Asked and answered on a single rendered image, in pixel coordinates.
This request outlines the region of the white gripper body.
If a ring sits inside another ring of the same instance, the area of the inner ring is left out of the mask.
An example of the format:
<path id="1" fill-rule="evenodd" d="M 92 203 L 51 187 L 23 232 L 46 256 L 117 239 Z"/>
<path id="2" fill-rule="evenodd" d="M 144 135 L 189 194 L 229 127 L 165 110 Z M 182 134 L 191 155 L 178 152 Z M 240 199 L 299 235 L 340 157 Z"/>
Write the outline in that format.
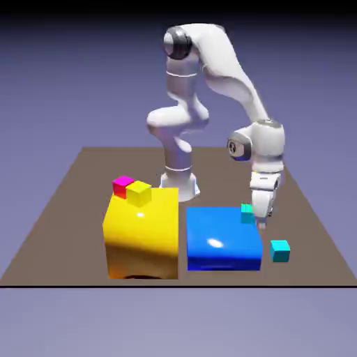
<path id="1" fill-rule="evenodd" d="M 252 211 L 257 224 L 266 224 L 273 211 L 277 190 L 252 189 Z"/>

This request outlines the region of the small cyan cube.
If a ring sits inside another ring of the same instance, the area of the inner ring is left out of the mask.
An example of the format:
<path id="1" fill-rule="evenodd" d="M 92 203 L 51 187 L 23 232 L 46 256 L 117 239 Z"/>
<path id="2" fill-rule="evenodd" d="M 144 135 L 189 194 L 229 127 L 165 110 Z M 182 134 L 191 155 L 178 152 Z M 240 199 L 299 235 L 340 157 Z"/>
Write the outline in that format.
<path id="1" fill-rule="evenodd" d="M 286 240 L 272 240 L 270 255 L 272 262 L 288 262 L 290 257 L 290 246 Z"/>
<path id="2" fill-rule="evenodd" d="M 242 224 L 255 223 L 255 217 L 251 204 L 241 204 L 241 223 Z"/>

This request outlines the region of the small yellow cube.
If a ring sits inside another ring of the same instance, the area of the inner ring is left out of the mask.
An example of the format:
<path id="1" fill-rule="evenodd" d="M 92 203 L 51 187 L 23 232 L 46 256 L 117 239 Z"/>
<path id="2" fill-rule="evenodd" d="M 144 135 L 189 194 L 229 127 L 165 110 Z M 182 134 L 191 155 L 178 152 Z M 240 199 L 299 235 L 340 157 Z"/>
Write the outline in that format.
<path id="1" fill-rule="evenodd" d="M 151 201 L 151 185 L 135 181 L 126 187 L 126 199 L 129 204 L 141 207 Z"/>

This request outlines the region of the small magenta cube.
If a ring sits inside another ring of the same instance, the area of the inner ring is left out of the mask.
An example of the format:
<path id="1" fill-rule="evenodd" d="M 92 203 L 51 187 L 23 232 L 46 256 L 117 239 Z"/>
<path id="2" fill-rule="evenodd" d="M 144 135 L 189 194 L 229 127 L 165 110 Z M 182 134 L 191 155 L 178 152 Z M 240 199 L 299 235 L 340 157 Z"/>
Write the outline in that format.
<path id="1" fill-rule="evenodd" d="M 113 195 L 126 199 L 126 187 L 134 182 L 135 180 L 128 176 L 117 177 L 112 181 Z"/>

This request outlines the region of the large blue box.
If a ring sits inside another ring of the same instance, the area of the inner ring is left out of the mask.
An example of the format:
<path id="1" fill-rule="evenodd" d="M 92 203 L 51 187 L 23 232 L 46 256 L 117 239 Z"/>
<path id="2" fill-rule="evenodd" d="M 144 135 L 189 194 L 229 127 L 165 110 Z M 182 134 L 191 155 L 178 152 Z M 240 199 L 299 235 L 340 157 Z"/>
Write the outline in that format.
<path id="1" fill-rule="evenodd" d="M 258 271 L 263 245 L 256 224 L 241 223 L 241 207 L 186 209 L 189 271 Z"/>

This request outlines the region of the large yellow box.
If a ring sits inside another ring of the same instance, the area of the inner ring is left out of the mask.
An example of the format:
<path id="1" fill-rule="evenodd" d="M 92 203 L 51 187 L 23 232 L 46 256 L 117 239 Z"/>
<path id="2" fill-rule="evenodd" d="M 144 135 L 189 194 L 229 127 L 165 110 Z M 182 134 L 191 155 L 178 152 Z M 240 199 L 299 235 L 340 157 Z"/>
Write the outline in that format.
<path id="1" fill-rule="evenodd" d="M 111 279 L 179 276 L 179 200 L 176 188 L 153 188 L 136 206 L 112 195 L 102 224 Z"/>

